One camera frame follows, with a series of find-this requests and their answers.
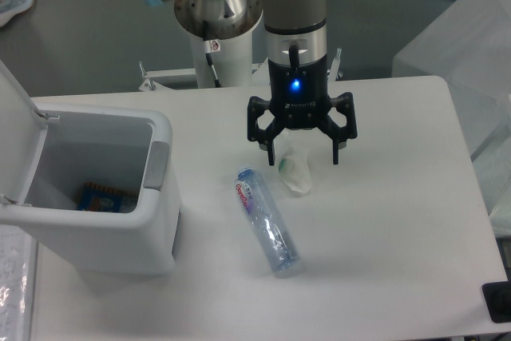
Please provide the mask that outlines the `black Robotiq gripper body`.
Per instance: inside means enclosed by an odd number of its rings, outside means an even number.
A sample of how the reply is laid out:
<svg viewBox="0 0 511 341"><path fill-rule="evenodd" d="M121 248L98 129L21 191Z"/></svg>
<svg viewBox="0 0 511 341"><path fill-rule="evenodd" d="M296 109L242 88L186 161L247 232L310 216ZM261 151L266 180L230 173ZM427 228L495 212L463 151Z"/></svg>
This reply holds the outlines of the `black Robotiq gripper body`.
<svg viewBox="0 0 511 341"><path fill-rule="evenodd" d="M268 132L283 129L331 128L330 97L327 94L327 60L322 58L294 69L268 62L271 86L269 111L274 116Z"/></svg>

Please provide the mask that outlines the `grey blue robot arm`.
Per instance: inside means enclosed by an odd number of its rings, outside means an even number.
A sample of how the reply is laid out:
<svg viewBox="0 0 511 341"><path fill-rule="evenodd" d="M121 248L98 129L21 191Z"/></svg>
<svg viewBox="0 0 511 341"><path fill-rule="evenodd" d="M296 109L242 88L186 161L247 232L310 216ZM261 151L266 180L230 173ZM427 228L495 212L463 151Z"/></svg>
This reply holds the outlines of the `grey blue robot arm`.
<svg viewBox="0 0 511 341"><path fill-rule="evenodd" d="M268 156L285 129L318 129L339 151L358 135L351 93L327 92L326 0L174 1L179 23L206 42L234 38L263 22L271 97L248 102L248 140Z"/></svg>

